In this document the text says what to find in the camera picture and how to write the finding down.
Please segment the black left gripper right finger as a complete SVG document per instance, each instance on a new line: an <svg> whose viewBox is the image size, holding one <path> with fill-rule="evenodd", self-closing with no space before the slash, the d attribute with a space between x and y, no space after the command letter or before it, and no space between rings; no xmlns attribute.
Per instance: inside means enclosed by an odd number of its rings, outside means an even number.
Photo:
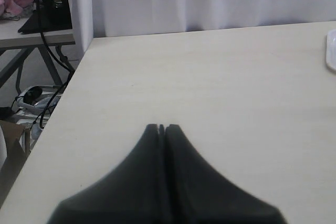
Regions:
<svg viewBox="0 0 336 224"><path fill-rule="evenodd" d="M166 179L175 223L286 223L281 211L236 186L194 148L181 127L164 133Z"/></svg>

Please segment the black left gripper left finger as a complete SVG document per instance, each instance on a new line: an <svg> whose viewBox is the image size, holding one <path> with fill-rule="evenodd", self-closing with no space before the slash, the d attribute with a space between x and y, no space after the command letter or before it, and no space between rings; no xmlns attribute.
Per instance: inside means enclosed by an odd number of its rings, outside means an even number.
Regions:
<svg viewBox="0 0 336 224"><path fill-rule="evenodd" d="M49 223L167 223L164 127L146 126L130 154L107 176L61 201Z"/></svg>

